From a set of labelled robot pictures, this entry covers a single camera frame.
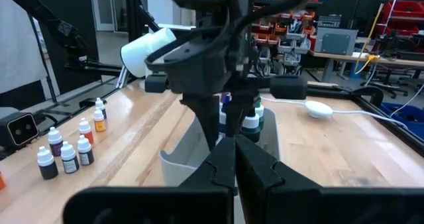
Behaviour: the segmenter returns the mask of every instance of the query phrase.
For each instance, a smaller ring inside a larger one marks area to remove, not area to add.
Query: white cylinder
[[[121,48],[122,63],[132,75],[138,78],[147,76],[151,73],[144,62],[147,56],[176,39],[168,28],[161,28],[153,34],[145,34]]]

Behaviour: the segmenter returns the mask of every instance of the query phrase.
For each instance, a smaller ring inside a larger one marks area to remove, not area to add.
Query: floor
[[[113,33],[113,32],[98,32],[97,33],[97,45],[99,48],[99,59],[100,62],[105,64],[120,64],[121,57],[119,54],[119,50],[121,49],[121,46],[125,45],[128,42],[128,38],[126,34],[123,33]],[[311,73],[317,77],[320,78],[322,76],[322,71],[312,70]],[[303,72],[302,76],[310,81],[314,81],[314,79],[307,73]],[[59,105],[55,108],[53,108],[53,113],[51,114],[56,119],[64,119],[65,116],[61,115],[61,112],[69,112],[72,113],[74,111],[77,111],[79,109],[79,102],[81,100],[84,100],[86,98],[90,97],[101,97],[105,94],[110,93],[115,89],[115,82],[117,78],[111,77],[111,76],[102,76],[102,80],[98,82],[94,82],[92,84],[86,85],[85,87],[81,87],[77,90],[74,90],[72,92],[69,92],[64,95],[58,96],[58,101],[65,101],[65,106]],[[340,78],[336,73],[333,74],[330,81],[331,83],[343,85],[350,87],[352,89],[360,88],[360,83],[363,82],[365,79],[356,78],[356,79],[348,79],[344,80]],[[412,88],[404,87],[405,89],[408,89],[409,95],[407,97],[404,97],[403,95],[398,95],[396,99],[392,99],[390,97],[390,94],[387,93],[387,95],[384,98],[385,102],[390,103],[399,103],[404,104],[408,102],[412,96],[415,95],[415,92]],[[75,96],[76,94],[82,93],[82,95],[78,96],[75,99],[71,99],[68,101],[70,97]],[[424,107],[424,93],[421,95],[418,95],[412,102],[412,105],[423,108]],[[27,109],[27,111],[34,112],[39,109],[44,109],[46,107],[49,107],[53,105],[53,102],[47,101],[42,104],[36,105],[34,107],[31,107]],[[48,127],[52,126],[53,122],[46,120],[43,123],[40,124],[40,130],[47,129]]]

